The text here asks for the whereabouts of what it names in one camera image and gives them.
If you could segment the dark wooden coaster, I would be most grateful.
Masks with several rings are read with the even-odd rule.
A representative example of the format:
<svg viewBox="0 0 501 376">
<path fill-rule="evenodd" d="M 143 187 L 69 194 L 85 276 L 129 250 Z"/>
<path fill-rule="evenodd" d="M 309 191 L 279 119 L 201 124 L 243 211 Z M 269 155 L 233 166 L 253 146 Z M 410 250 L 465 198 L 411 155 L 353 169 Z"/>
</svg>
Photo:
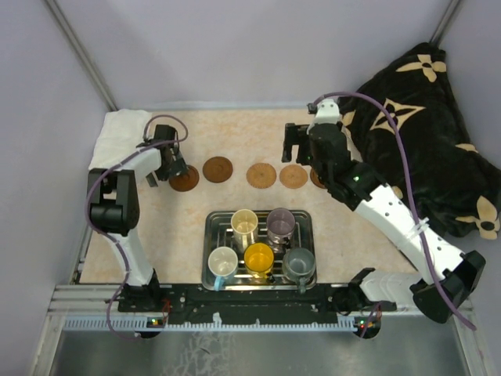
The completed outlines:
<svg viewBox="0 0 501 376">
<path fill-rule="evenodd" d="M 169 185 L 171 188 L 177 192 L 187 192 L 194 189 L 200 180 L 199 172 L 197 169 L 188 165 L 188 170 L 186 173 L 177 175 L 169 179 Z"/>
<path fill-rule="evenodd" d="M 324 190 L 326 187 L 320 182 L 318 174 L 315 172 L 315 170 L 312 168 L 309 173 L 310 180 L 312 183 L 317 186 L 318 188 Z"/>
<path fill-rule="evenodd" d="M 211 183 L 223 183 L 233 173 L 232 162 L 226 157 L 211 157 L 203 166 L 203 175 Z"/>
</svg>

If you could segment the woven rattan coaster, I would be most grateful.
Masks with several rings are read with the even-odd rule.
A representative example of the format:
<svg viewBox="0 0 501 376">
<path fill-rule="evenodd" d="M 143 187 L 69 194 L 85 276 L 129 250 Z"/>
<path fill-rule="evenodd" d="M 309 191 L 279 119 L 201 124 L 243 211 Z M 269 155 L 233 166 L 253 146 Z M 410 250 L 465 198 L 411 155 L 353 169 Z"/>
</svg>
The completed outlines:
<svg viewBox="0 0 501 376">
<path fill-rule="evenodd" d="M 299 189 L 308 181 L 308 174 L 299 165 L 287 165 L 281 170 L 279 180 L 286 188 Z"/>
<path fill-rule="evenodd" d="M 246 179 L 253 188 L 267 189 L 276 181 L 276 170 L 268 163 L 256 163 L 248 168 Z"/>
</svg>

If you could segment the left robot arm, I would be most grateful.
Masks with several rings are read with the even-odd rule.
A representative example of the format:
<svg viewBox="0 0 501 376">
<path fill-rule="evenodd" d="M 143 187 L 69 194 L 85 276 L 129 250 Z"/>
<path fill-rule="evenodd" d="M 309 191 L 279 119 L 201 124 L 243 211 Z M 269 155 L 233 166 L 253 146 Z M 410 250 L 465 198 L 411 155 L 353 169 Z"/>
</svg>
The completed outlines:
<svg viewBox="0 0 501 376">
<path fill-rule="evenodd" d="M 161 181 L 188 172 L 180 150 L 177 130 L 157 125 L 154 134 L 131 147 L 105 154 L 99 147 L 88 173 L 86 215 L 93 230 L 103 235 L 115 254 L 128 287 L 139 287 L 135 301 L 148 311 L 163 301 L 160 288 L 150 284 L 154 269 L 147 260 L 139 239 L 140 217 L 138 184 L 146 181 L 155 187 Z"/>
</svg>

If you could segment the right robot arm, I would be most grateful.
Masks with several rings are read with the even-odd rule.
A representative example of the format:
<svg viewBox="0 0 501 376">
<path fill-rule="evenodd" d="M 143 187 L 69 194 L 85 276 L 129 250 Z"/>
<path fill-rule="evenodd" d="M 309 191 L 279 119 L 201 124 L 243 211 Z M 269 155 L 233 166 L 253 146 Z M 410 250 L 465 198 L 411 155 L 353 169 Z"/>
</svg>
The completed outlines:
<svg viewBox="0 0 501 376">
<path fill-rule="evenodd" d="M 464 252 L 412 212 L 369 164 L 351 158 L 347 138 L 334 124 L 285 126 L 283 162 L 309 165 L 332 198 L 371 222 L 412 263 L 421 278 L 410 286 L 416 307 L 443 324 L 476 289 L 485 268 L 478 251 Z"/>
</svg>

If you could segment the purple translucent cup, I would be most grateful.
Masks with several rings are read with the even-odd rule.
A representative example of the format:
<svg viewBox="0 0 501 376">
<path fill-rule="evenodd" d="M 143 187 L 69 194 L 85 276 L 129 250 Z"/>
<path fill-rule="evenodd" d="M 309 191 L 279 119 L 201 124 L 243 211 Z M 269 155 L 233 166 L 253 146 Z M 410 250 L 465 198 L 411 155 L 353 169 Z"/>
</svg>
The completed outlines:
<svg viewBox="0 0 501 376">
<path fill-rule="evenodd" d="M 291 211 L 285 208 L 272 210 L 266 219 L 267 239 L 275 253 L 283 253 L 290 248 L 296 220 Z"/>
</svg>

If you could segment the cream tall cup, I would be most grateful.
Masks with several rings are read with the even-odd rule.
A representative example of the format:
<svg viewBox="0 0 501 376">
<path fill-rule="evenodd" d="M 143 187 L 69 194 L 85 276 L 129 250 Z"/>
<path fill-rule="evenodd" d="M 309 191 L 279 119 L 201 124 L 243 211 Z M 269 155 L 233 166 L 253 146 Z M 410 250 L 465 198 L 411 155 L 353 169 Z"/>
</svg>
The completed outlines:
<svg viewBox="0 0 501 376">
<path fill-rule="evenodd" d="M 236 211 L 230 221 L 233 238 L 240 253 L 258 242 L 258 217 L 250 209 Z"/>
</svg>

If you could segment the yellow cup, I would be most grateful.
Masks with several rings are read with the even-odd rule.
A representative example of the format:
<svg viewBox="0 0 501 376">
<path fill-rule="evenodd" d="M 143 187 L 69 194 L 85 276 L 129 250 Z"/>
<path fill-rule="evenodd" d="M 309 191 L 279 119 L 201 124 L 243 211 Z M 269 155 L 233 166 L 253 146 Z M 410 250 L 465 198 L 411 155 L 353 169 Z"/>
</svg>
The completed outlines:
<svg viewBox="0 0 501 376">
<path fill-rule="evenodd" d="M 272 272 L 275 256 L 273 250 L 264 243 L 250 245 L 243 255 L 247 272 L 254 278 L 267 278 Z"/>
</svg>

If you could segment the white folded cloth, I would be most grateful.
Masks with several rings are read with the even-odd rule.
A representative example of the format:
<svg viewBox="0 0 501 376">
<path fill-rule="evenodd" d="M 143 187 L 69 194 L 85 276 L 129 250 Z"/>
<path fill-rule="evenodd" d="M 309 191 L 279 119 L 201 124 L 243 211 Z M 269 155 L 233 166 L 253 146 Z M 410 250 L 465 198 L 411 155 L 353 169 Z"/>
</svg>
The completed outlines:
<svg viewBox="0 0 501 376">
<path fill-rule="evenodd" d="M 108 169 L 133 154 L 142 143 L 146 123 L 152 116 L 144 110 L 108 112 L 96 140 L 88 170 Z"/>
</svg>

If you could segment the metal tray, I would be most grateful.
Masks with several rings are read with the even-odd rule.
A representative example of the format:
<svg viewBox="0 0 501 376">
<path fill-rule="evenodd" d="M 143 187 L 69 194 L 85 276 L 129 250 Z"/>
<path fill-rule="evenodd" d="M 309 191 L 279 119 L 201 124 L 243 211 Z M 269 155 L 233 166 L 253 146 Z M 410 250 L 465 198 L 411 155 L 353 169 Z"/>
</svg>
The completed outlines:
<svg viewBox="0 0 501 376">
<path fill-rule="evenodd" d="M 234 277 L 226 281 L 223 291 L 291 291 L 297 290 L 297 285 L 288 280 L 282 273 L 282 261 L 286 251 L 292 248 L 308 249 L 315 256 L 315 245 L 312 228 L 312 218 L 304 210 L 289 209 L 295 218 L 296 225 L 290 239 L 290 248 L 273 244 L 267 235 L 266 219 L 272 210 L 254 210 L 258 217 L 258 241 L 266 243 L 273 250 L 275 261 L 272 269 L 273 281 L 266 278 L 256 278 L 247 273 L 243 253 L 234 240 L 230 220 L 235 211 L 213 211 L 206 218 L 204 231 L 204 253 L 201 281 L 205 289 L 215 291 L 215 275 L 208 266 L 209 254 L 216 248 L 229 247 L 238 255 L 239 266 Z"/>
</svg>

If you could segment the grey mug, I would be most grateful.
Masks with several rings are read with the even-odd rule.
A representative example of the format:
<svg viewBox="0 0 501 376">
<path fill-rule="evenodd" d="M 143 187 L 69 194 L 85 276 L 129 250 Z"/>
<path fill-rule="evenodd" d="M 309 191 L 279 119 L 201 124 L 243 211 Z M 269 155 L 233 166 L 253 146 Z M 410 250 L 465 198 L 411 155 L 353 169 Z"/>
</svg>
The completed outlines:
<svg viewBox="0 0 501 376">
<path fill-rule="evenodd" d="M 283 257 L 283 275 L 296 284 L 301 295 L 306 292 L 306 284 L 312 278 L 315 268 L 315 256 L 306 248 L 290 249 Z"/>
</svg>

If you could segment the black floral blanket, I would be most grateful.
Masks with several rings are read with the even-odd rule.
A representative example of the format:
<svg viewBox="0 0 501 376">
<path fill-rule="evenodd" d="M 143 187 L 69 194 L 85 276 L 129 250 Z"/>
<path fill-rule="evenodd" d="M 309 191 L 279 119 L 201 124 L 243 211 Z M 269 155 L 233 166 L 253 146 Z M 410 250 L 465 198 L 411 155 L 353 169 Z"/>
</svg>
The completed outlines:
<svg viewBox="0 0 501 376">
<path fill-rule="evenodd" d="M 342 123 L 356 150 L 407 198 L 402 140 L 419 217 L 439 234 L 472 231 L 495 240 L 500 231 L 500 170 L 472 143 L 446 73 L 445 51 L 420 43 L 359 88 L 385 110 L 342 97 Z"/>
</svg>

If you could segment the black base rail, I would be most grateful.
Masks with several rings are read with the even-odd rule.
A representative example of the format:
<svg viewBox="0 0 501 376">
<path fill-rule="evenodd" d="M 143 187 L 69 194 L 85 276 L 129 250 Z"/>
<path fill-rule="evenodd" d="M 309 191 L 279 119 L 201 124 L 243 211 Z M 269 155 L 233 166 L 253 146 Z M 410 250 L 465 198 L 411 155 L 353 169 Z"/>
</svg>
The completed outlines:
<svg viewBox="0 0 501 376">
<path fill-rule="evenodd" d="M 218 314 L 223 324 L 335 324 L 339 316 L 370 310 L 375 305 L 352 283 L 317 284 L 295 290 L 210 291 L 200 284 L 164 285 L 151 300 L 122 292 L 121 313 L 166 313 L 169 324 L 209 324 Z"/>
</svg>

